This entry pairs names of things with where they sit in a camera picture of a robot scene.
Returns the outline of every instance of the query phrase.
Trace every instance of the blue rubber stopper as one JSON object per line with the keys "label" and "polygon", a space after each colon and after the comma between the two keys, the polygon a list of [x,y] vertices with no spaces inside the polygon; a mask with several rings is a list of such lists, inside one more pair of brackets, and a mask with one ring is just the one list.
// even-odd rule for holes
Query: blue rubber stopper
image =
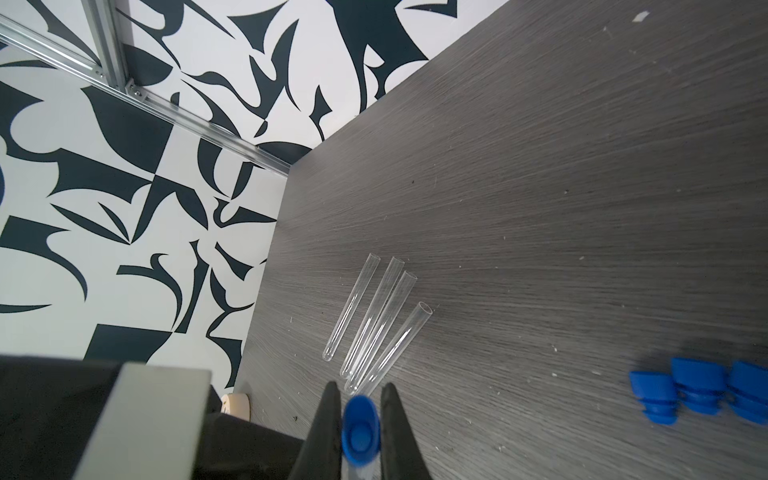
{"label": "blue rubber stopper", "polygon": [[344,407],[341,447],[350,465],[368,465],[379,453],[379,414],[366,396],[353,396]]}
{"label": "blue rubber stopper", "polygon": [[677,421],[677,390],[671,375],[659,372],[630,372],[632,392],[645,406],[643,413],[653,423],[672,425]]}
{"label": "blue rubber stopper", "polygon": [[741,418],[768,424],[768,369],[747,362],[734,362],[728,376],[733,394],[730,408]]}
{"label": "blue rubber stopper", "polygon": [[672,378],[683,404],[694,412],[716,415],[725,395],[725,368],[703,360],[672,359]]}

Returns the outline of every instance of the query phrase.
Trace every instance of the black and white patterned wall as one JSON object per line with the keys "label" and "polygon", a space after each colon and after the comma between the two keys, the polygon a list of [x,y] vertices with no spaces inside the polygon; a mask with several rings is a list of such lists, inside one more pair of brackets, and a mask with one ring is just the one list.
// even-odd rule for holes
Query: black and white patterned wall
{"label": "black and white patterned wall", "polygon": [[0,352],[231,390],[285,179],[0,49]]}
{"label": "black and white patterned wall", "polygon": [[[505,1],[116,3],[139,85],[294,163]],[[4,2],[0,13],[92,55],[80,0]]]}

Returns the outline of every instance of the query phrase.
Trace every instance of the wood grain surface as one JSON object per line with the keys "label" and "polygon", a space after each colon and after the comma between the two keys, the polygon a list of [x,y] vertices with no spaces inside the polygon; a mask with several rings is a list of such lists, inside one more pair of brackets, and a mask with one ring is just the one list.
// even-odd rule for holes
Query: wood grain surface
{"label": "wood grain surface", "polygon": [[390,336],[435,310],[386,378],[435,478],[768,478],[768,429],[653,425],[627,378],[768,364],[766,12],[511,0],[306,155],[237,377],[253,420],[306,436],[394,255],[419,281]]}

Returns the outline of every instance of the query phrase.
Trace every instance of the glass test tube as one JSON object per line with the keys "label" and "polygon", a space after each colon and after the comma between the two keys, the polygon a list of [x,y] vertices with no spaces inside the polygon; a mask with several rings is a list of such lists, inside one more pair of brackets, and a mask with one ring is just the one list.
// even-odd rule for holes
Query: glass test tube
{"label": "glass test tube", "polygon": [[379,265],[381,258],[373,253],[368,254],[368,259],[360,270],[360,275],[357,276],[355,286],[352,287],[352,292],[349,294],[349,298],[346,299],[346,304],[339,315],[339,319],[336,321],[336,326],[333,327],[331,337],[328,339],[326,348],[323,350],[323,360],[329,362],[333,358],[333,354],[336,353],[336,349],[339,348],[339,342],[344,335],[346,326],[349,325],[349,321],[352,319],[352,315],[357,310],[357,305],[362,299],[362,295],[368,288],[373,277],[373,272],[376,271],[376,267]]}
{"label": "glass test tube", "polygon": [[373,326],[371,335],[362,343],[357,359],[353,363],[352,370],[354,374],[349,377],[349,380],[344,385],[344,390],[350,395],[360,386],[362,379],[368,371],[368,367],[373,363],[376,352],[379,351],[379,347],[384,341],[389,328],[395,322],[397,314],[400,313],[403,303],[406,302],[415,284],[416,275],[413,273],[404,272],[400,277],[397,286],[392,291],[392,295],[384,307],[384,311]]}
{"label": "glass test tube", "polygon": [[389,266],[386,267],[386,272],[384,272],[379,288],[376,289],[376,294],[373,295],[373,300],[371,300],[366,315],[362,318],[362,323],[357,330],[352,346],[350,346],[349,352],[346,354],[346,359],[344,359],[344,364],[339,372],[342,378],[348,379],[352,375],[353,360],[357,356],[362,341],[371,334],[373,323],[379,318],[379,314],[382,312],[382,308],[384,308],[384,303],[389,297],[389,293],[392,292],[395,281],[397,281],[397,277],[400,275],[400,270],[402,270],[402,266],[405,264],[405,262],[395,257],[392,257],[389,261]]}
{"label": "glass test tube", "polygon": [[384,375],[392,368],[398,357],[402,355],[402,351],[406,349],[408,344],[416,337],[416,333],[419,333],[419,330],[427,323],[430,316],[432,316],[432,309],[429,308],[429,305],[419,302],[419,305],[413,309],[406,322],[402,324],[395,337],[389,342],[386,350],[376,360],[371,371],[366,373],[360,387],[357,389],[357,395],[371,395],[373,390],[379,385],[379,382],[382,381],[382,378],[384,378]]}

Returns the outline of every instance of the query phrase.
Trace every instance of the test tube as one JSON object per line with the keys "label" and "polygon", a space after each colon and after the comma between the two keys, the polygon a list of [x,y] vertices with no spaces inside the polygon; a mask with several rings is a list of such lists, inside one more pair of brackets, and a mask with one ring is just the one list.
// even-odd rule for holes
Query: test tube
{"label": "test tube", "polygon": [[376,293],[373,295],[373,300],[371,300],[371,304],[368,306],[366,315],[362,318],[357,335],[355,335],[352,346],[350,346],[346,359],[344,359],[344,364],[339,371],[342,378],[348,379],[352,375],[353,360],[357,356],[362,341],[371,334],[373,323],[379,318],[379,314],[382,312],[382,308],[384,308],[384,303],[389,298],[389,293],[392,292],[395,281],[397,281],[397,277],[400,275],[400,270],[402,270],[402,266],[405,264],[405,262],[395,257],[392,257],[389,261],[389,266],[386,267],[384,277],[379,284],[379,288],[376,289]]}
{"label": "test tube", "polygon": [[384,375],[392,368],[395,361],[402,355],[402,351],[413,341],[416,333],[419,333],[430,316],[432,316],[432,309],[429,308],[429,305],[419,302],[419,305],[413,309],[406,322],[402,324],[395,337],[389,342],[386,350],[376,360],[371,371],[363,377],[363,381],[357,389],[357,395],[370,396],[373,393]]}
{"label": "test tube", "polygon": [[384,337],[386,337],[389,328],[395,322],[397,314],[400,313],[403,303],[406,302],[415,284],[416,275],[410,272],[403,272],[397,286],[395,286],[395,290],[392,292],[389,300],[387,300],[384,311],[379,316],[379,319],[376,320],[376,324],[371,330],[371,335],[363,341],[357,359],[353,363],[352,370],[354,373],[344,385],[344,390],[350,395],[360,386],[363,377],[368,371],[368,367],[373,363],[376,352],[379,351],[379,347],[384,341]]}
{"label": "test tube", "polygon": [[329,362],[333,358],[333,354],[336,353],[336,349],[339,348],[339,342],[344,335],[346,326],[349,325],[352,315],[355,310],[357,310],[357,305],[360,303],[362,295],[366,292],[368,283],[370,283],[371,278],[373,277],[373,272],[376,271],[376,267],[379,265],[380,260],[381,258],[373,253],[368,254],[368,259],[365,264],[363,264],[362,270],[360,270],[360,275],[357,276],[355,286],[352,287],[352,292],[349,294],[349,298],[346,299],[346,304],[341,310],[339,319],[336,321],[336,326],[333,327],[331,337],[328,339],[326,348],[323,350],[323,360],[326,362]]}

